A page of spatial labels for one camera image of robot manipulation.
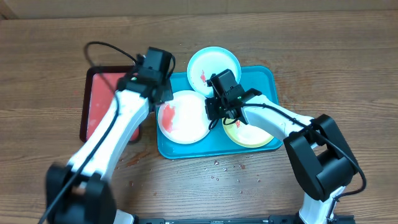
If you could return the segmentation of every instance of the food residue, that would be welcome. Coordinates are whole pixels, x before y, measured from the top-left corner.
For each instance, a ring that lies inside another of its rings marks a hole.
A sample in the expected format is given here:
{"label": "food residue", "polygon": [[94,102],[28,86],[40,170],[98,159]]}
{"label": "food residue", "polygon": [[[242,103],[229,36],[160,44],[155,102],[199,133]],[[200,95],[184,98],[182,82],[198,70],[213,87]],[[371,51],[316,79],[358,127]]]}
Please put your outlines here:
{"label": "food residue", "polygon": [[163,109],[162,125],[168,133],[171,133],[173,131],[174,116],[175,106],[171,107],[170,104],[167,104],[166,107]]}
{"label": "food residue", "polygon": [[205,71],[201,71],[200,79],[202,80],[203,83],[206,83],[206,76],[205,76]]}
{"label": "food residue", "polygon": [[133,165],[136,165],[137,163],[139,163],[139,160],[148,156],[149,152],[148,151],[142,151],[137,153],[135,156],[133,156],[130,161],[126,164],[126,167],[130,167]]}

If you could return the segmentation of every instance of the red tray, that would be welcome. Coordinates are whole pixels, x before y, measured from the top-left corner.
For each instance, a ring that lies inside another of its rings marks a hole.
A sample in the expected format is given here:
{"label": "red tray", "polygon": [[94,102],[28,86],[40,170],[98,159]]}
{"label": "red tray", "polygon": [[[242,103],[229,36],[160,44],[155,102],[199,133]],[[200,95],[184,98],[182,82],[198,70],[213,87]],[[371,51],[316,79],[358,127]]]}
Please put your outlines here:
{"label": "red tray", "polygon": [[[107,66],[101,67],[100,69],[104,77],[116,89],[118,79],[123,77],[131,68],[131,66]],[[104,80],[98,76],[96,71],[98,71],[97,68],[90,68],[86,76],[85,95],[80,123],[80,139],[83,142],[86,142],[94,133],[94,130],[108,111],[113,99],[113,94]],[[135,130],[129,143],[135,143],[140,140],[140,129],[141,126]]]}

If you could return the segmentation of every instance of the wood grain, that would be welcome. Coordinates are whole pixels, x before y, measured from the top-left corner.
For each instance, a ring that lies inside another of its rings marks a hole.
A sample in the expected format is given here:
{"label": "wood grain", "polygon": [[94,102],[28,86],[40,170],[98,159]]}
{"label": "wood grain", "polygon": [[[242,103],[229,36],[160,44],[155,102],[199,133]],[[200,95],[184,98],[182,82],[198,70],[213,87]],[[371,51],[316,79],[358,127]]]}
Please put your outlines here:
{"label": "wood grain", "polygon": [[398,9],[395,0],[1,0],[21,19]]}
{"label": "wood grain", "polygon": [[[398,11],[1,21],[1,223],[35,223],[45,207],[48,167],[66,163],[82,145],[88,69],[82,47],[91,40],[132,54],[166,49],[175,54],[178,72],[212,45],[230,49],[242,66],[269,67],[279,103],[300,114],[332,116],[368,178],[367,190],[341,200],[336,211],[358,223],[396,223]],[[129,63],[103,47],[91,54],[102,65]],[[215,218],[300,208],[303,192],[283,147],[252,157],[170,161],[157,151],[153,114],[143,126],[142,141],[126,148],[113,175],[120,209],[140,217]],[[360,183],[356,176],[349,189]]]}

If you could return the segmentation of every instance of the black cable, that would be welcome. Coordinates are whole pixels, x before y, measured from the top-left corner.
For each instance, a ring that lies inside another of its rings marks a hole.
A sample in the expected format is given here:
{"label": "black cable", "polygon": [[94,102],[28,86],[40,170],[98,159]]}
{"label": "black cable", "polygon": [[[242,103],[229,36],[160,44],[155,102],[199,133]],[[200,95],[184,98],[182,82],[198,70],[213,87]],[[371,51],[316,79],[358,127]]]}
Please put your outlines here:
{"label": "black cable", "polygon": [[174,72],[174,68],[175,68],[175,57],[174,57],[174,55],[172,55],[172,60],[173,60],[173,67],[170,70],[169,74],[167,75],[167,79],[169,79],[172,76],[173,72]]}
{"label": "black cable", "polygon": [[212,120],[209,124],[209,130],[212,130],[213,128],[215,128],[217,124],[218,124],[218,119]]}
{"label": "black cable", "polygon": [[[124,50],[122,50],[122,49],[120,49],[120,48],[118,48],[118,47],[115,47],[115,46],[113,46],[113,45],[111,45],[111,44],[108,44],[108,43],[105,43],[105,42],[101,42],[101,41],[91,41],[91,42],[88,42],[88,43],[85,45],[84,51],[88,50],[88,47],[89,47],[90,45],[94,45],[94,44],[107,46],[107,47],[110,47],[110,48],[112,48],[112,49],[114,49],[114,50],[117,50],[118,52],[120,52],[120,53],[124,54],[125,56],[129,57],[134,63],[137,63],[137,60],[136,60],[133,56],[131,56],[130,54],[128,54],[127,52],[125,52]],[[94,63],[93,63],[93,61],[90,59],[90,57],[89,57],[88,55],[85,55],[85,57],[86,57],[86,60],[88,61],[88,63],[90,64],[90,66],[93,66]]]}
{"label": "black cable", "polygon": [[231,121],[230,123],[226,124],[226,118],[223,119],[223,125],[230,125],[230,124],[234,124],[235,122],[238,121],[238,118],[236,118],[235,120]]}
{"label": "black cable", "polygon": [[94,44],[98,44],[98,45],[105,45],[107,47],[111,47],[112,49],[117,50],[118,52],[121,52],[122,54],[128,56],[129,58],[131,58],[134,62],[136,62],[136,59],[133,58],[131,55],[129,55],[128,53],[125,53],[125,51],[111,45],[111,44],[107,44],[104,42],[98,42],[98,41],[92,41],[89,42],[85,45],[84,47],[84,54],[85,54],[85,58],[88,61],[88,63],[90,64],[91,67],[94,67],[97,69],[97,74],[102,78],[102,80],[105,82],[105,84],[108,86],[109,90],[113,93],[114,98],[116,100],[116,111],[115,114],[113,116],[112,122],[109,124],[109,127],[106,129],[105,133],[102,135],[101,139],[98,141],[98,143],[95,145],[95,147],[93,148],[93,150],[90,152],[90,154],[87,156],[87,158],[85,159],[85,161],[81,164],[81,166],[79,167],[79,169],[70,177],[70,179],[68,180],[68,182],[63,186],[63,188],[61,189],[61,191],[59,191],[58,195],[55,197],[55,199],[52,201],[52,203],[49,205],[49,207],[46,209],[46,211],[44,211],[42,218],[40,218],[38,224],[42,224],[45,219],[48,217],[48,215],[50,214],[50,212],[55,208],[55,206],[58,204],[59,200],[63,197],[63,195],[66,193],[67,190],[70,190],[70,187],[72,186],[72,184],[74,184],[76,178],[81,174],[81,172],[83,171],[84,167],[89,163],[89,161],[91,160],[91,158],[94,156],[94,154],[97,152],[98,148],[100,148],[100,145],[102,144],[102,142],[105,140],[105,138],[107,137],[107,135],[109,134],[109,132],[111,132],[112,127],[114,126],[116,119],[119,116],[119,108],[120,108],[120,102],[119,102],[119,98],[117,96],[117,94],[115,93],[116,91],[114,90],[114,88],[112,87],[112,85],[109,83],[109,81],[104,77],[102,71],[95,66],[95,64],[93,63],[93,61],[90,59],[90,56],[88,54],[88,47]]}
{"label": "black cable", "polygon": [[321,138],[322,140],[324,140],[324,141],[325,141],[327,144],[329,144],[331,147],[333,147],[333,148],[335,148],[337,151],[339,151],[339,152],[351,163],[351,165],[354,166],[356,170],[358,170],[358,173],[359,173],[359,175],[360,175],[361,178],[362,178],[362,186],[361,186],[361,188],[360,188],[360,189],[357,189],[357,190],[353,190],[353,191],[351,191],[351,192],[342,193],[342,194],[339,194],[339,195],[337,195],[336,197],[334,197],[334,198],[333,198],[333,201],[332,201],[332,203],[331,203],[331,207],[329,208],[328,215],[326,216],[326,219],[327,219],[328,221],[331,221],[331,220],[330,220],[330,216],[331,216],[331,214],[332,214],[332,212],[333,212],[333,209],[334,209],[334,207],[335,207],[336,202],[339,202],[339,199],[340,199],[340,198],[345,197],[345,196],[349,196],[349,195],[359,194],[359,193],[361,193],[362,191],[365,190],[366,184],[367,184],[367,182],[366,182],[366,177],[365,177],[364,172],[363,172],[362,169],[360,168],[360,166],[357,165],[357,163],[355,163],[355,162],[352,160],[352,158],[350,158],[343,150],[341,150],[338,146],[336,146],[335,144],[333,144],[329,139],[327,139],[326,137],[324,137],[323,135],[321,135],[318,131],[316,131],[316,130],[310,128],[310,127],[308,127],[307,125],[301,123],[300,121],[297,121],[295,118],[292,118],[291,116],[287,115],[287,114],[284,113],[283,111],[281,111],[281,110],[279,110],[279,109],[277,109],[277,108],[275,108],[275,107],[273,107],[273,106],[266,105],[266,104],[259,104],[259,103],[244,103],[244,104],[242,104],[242,105],[240,105],[240,106],[228,108],[227,110],[230,110],[230,109],[233,109],[233,108],[242,108],[242,107],[245,107],[245,106],[259,106],[259,107],[262,107],[262,108],[269,108],[269,109],[271,109],[271,110],[273,110],[273,111],[279,113],[280,115],[284,116],[285,118],[291,120],[291,122],[293,122],[293,123],[295,123],[295,124],[297,124],[297,125],[299,125],[299,126],[305,128],[305,129],[308,130],[308,131],[311,131],[313,134],[317,135],[319,138]]}

